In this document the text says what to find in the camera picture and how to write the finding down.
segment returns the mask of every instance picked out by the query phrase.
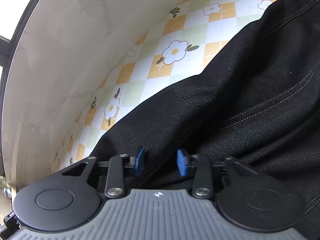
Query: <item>marble surface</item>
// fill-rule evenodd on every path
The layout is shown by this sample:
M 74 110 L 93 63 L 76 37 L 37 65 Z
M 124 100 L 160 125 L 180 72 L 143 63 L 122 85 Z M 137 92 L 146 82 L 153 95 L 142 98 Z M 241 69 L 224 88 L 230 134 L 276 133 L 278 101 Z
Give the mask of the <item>marble surface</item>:
M 201 73 L 234 35 L 275 1 L 181 0 L 140 37 L 74 118 L 52 159 L 52 171 L 87 157 L 101 136 L 138 104 Z
M 18 187 L 51 172 L 75 118 L 135 42 L 181 0 L 40 0 L 4 96 L 5 173 Z

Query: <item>black denim jeans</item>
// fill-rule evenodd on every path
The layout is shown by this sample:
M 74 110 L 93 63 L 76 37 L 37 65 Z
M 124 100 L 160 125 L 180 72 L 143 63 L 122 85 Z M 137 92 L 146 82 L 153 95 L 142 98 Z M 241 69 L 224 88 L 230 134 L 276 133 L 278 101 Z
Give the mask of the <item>black denim jeans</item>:
M 196 76 L 175 83 L 121 119 L 92 152 L 99 160 L 148 150 L 131 188 L 191 188 L 176 149 L 213 160 L 235 156 L 297 189 L 296 226 L 320 236 L 320 3 L 278 0 Z

